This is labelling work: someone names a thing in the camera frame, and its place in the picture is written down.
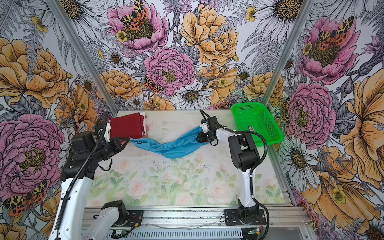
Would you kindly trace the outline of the blue t-shirt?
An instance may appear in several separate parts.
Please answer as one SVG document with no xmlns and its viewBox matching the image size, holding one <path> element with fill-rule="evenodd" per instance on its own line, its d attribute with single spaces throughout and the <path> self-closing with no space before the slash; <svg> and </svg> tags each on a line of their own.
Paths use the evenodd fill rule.
<svg viewBox="0 0 384 240">
<path fill-rule="evenodd" d="M 196 127 L 169 143 L 160 144 L 149 138 L 130 138 L 130 143 L 139 149 L 162 155 L 168 159 L 176 159 L 185 157 L 207 144 L 200 143 L 196 140 L 198 133 L 202 131 L 203 129 L 201 127 Z"/>
</svg>

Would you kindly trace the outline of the green plastic basket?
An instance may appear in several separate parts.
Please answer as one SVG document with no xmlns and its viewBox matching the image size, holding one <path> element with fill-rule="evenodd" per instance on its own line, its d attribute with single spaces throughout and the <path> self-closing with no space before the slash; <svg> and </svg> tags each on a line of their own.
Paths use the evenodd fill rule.
<svg viewBox="0 0 384 240">
<path fill-rule="evenodd" d="M 282 130 L 262 103 L 238 103 L 231 107 L 231 111 L 240 131 L 249 131 L 249 126 L 252 126 L 256 133 L 263 136 L 268 146 L 283 141 Z"/>
</svg>

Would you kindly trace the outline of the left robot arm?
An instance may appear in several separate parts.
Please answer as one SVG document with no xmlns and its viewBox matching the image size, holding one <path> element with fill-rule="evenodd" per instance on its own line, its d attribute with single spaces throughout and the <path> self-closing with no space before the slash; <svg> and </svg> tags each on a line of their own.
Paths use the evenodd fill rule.
<svg viewBox="0 0 384 240">
<path fill-rule="evenodd" d="M 49 239 L 102 240 L 113 225 L 127 222 L 128 213 L 123 201 L 106 203 L 96 220 L 83 233 L 87 195 L 99 163 L 122 152 L 129 140 L 113 137 L 106 141 L 104 135 L 96 136 L 87 131 L 74 135 L 71 142 L 72 158 L 63 168 L 60 203 Z"/>
</svg>

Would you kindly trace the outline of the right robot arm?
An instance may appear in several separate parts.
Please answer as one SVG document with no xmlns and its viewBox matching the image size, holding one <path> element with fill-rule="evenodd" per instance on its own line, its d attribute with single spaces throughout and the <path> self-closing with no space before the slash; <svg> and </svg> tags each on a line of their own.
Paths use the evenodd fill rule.
<svg viewBox="0 0 384 240">
<path fill-rule="evenodd" d="M 254 131 L 235 131 L 217 122 L 216 117 L 201 120 L 202 131 L 196 140 L 200 143 L 226 142 L 234 167 L 240 171 L 241 190 L 238 199 L 238 214 L 244 224 L 253 222 L 268 226 L 268 209 L 255 196 L 255 169 L 265 160 L 268 144 L 265 138 Z"/>
</svg>

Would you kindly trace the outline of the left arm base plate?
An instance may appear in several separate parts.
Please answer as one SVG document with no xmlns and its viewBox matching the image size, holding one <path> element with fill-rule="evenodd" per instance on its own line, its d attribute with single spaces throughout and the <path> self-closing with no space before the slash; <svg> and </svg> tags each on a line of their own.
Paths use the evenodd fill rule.
<svg viewBox="0 0 384 240">
<path fill-rule="evenodd" d="M 143 210 L 129 210 L 127 211 L 128 218 L 122 224 L 122 227 L 140 227 L 142 225 L 144 211 Z"/>
</svg>

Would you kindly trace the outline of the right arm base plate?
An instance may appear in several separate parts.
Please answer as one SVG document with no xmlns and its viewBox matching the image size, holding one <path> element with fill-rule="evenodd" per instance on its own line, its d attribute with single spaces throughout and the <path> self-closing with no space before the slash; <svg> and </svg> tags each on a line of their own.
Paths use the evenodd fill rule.
<svg viewBox="0 0 384 240">
<path fill-rule="evenodd" d="M 267 224 L 266 214 L 263 209 L 258 215 L 246 215 L 239 213 L 239 209 L 225 209 L 224 220 L 226 226 L 265 226 Z"/>
</svg>

